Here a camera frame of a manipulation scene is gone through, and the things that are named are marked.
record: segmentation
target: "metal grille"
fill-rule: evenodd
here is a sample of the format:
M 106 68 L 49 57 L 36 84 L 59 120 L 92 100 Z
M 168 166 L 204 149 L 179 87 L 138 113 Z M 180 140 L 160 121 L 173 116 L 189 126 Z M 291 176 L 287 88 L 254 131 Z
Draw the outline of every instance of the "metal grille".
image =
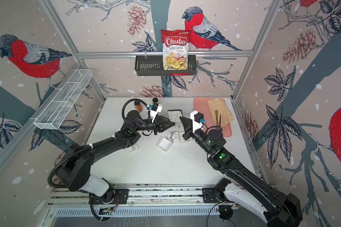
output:
M 72 72 L 73 74 L 64 86 L 55 89 L 56 96 L 34 122 L 38 128 L 58 129 L 92 78 L 88 69 L 77 69 Z
M 109 215 L 118 218 L 124 217 L 140 217 L 140 216 L 180 216 L 180 215 L 208 215 L 210 209 L 214 205 L 197 205 L 197 206 L 147 206 L 147 207 L 118 207 L 115 212 Z M 94 207 L 98 214 L 99 207 Z M 218 206 L 215 206 L 210 215 L 219 215 Z M 56 217 L 87 217 L 92 216 L 89 207 L 59 207 Z

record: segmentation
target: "pink tray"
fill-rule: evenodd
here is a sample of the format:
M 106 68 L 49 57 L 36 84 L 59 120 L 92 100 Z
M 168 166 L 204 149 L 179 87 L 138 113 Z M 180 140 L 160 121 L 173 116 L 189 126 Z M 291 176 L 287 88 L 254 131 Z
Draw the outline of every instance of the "pink tray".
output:
M 203 114 L 204 119 L 206 121 L 206 125 L 208 127 L 211 127 L 214 124 L 210 110 L 207 105 L 207 100 L 212 99 L 214 98 L 195 98 L 195 100 L 193 101 L 194 110 Z M 222 134 L 224 135 L 224 137 L 230 137 L 232 135 L 230 123 L 227 124 L 226 126 L 222 126 Z

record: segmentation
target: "black metal basket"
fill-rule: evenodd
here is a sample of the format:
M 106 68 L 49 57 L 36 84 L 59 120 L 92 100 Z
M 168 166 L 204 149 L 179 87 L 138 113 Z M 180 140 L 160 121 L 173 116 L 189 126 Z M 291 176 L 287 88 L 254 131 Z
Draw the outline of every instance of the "black metal basket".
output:
M 138 76 L 148 75 L 195 75 L 196 56 L 188 55 L 188 69 L 164 70 L 162 55 L 136 56 L 135 71 Z

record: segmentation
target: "bird's gray wing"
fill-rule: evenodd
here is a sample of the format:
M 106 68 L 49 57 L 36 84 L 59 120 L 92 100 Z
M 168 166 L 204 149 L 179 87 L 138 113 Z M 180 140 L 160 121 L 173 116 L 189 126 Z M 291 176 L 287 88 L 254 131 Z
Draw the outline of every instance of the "bird's gray wing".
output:
M 44 45 L 36 45 L 23 41 L 27 47 L 28 53 L 24 57 L 24 61 L 30 64 L 42 65 L 49 60 L 49 48 Z
M 200 25 L 193 26 L 192 29 L 195 33 L 205 39 L 210 39 L 218 32 L 218 28 L 211 24 L 206 17 L 203 17 L 203 21 Z

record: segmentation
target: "wall-mounted shelf basket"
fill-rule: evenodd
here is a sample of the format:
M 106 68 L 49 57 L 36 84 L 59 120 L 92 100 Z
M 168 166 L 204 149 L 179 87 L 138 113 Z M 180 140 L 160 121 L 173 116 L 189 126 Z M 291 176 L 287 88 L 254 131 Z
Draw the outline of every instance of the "wall-mounted shelf basket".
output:
M 135 71 L 138 76 L 195 75 L 196 56 L 188 55 L 188 69 L 186 70 L 164 70 L 162 55 L 136 56 Z
M 71 73 L 64 86 L 55 89 L 56 96 L 34 122 L 38 128 L 58 129 L 92 78 L 88 69 L 72 70 Z

